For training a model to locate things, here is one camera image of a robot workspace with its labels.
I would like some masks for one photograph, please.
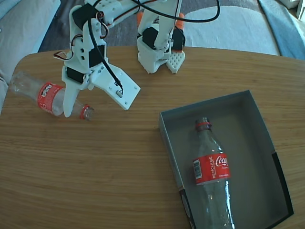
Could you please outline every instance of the bottle lying on table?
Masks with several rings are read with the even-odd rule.
[[[35,102],[42,110],[54,116],[64,117],[63,98],[65,88],[57,84],[46,82],[31,77],[25,72],[13,75],[10,90]],[[87,104],[76,100],[72,114],[80,119],[91,120],[94,109]]]

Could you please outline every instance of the plastic bottle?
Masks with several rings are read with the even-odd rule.
[[[34,79],[25,72],[13,75],[10,82],[10,90],[15,94],[22,95],[35,102],[38,107],[55,116],[63,115],[63,98],[65,88],[50,82],[44,83]],[[80,119],[91,120],[94,109],[75,101],[71,116],[78,116]]]
[[[235,229],[230,206],[230,171],[227,156],[204,117],[196,121],[200,138],[198,158],[193,161],[195,180],[208,229]]]

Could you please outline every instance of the wood grain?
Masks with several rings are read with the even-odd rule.
[[[186,48],[177,74],[148,75],[136,47],[109,47],[110,62],[142,88],[128,111],[103,91],[82,91],[91,122],[56,118],[8,93],[0,118],[0,228],[189,228],[159,129],[160,111],[251,89],[305,224],[305,62],[249,52]],[[16,71],[61,82],[52,52]]]

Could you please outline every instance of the open box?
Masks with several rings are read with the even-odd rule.
[[[160,131],[193,228],[205,229],[195,184],[198,157],[195,120],[208,117],[231,171],[231,209],[236,229],[270,229],[293,215],[283,171],[250,91],[161,112]]]

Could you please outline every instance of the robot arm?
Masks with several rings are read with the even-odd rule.
[[[137,0],[155,10],[178,16],[182,0]],[[127,110],[135,100],[140,87],[120,68],[108,63],[107,45],[102,34],[102,26],[115,26],[140,9],[132,0],[101,0],[93,7],[96,0],[86,0],[84,6],[75,6],[70,11],[71,50],[66,58],[56,53],[54,57],[64,60],[62,80],[66,84],[64,95],[64,114],[71,115],[75,100],[80,90],[95,86],[104,90],[123,109]],[[88,17],[91,17],[91,35]],[[184,53],[172,52],[174,19],[159,17],[159,24],[154,24],[157,14],[144,11],[138,33],[138,59],[148,73],[154,73],[164,63],[176,73],[184,61]]]

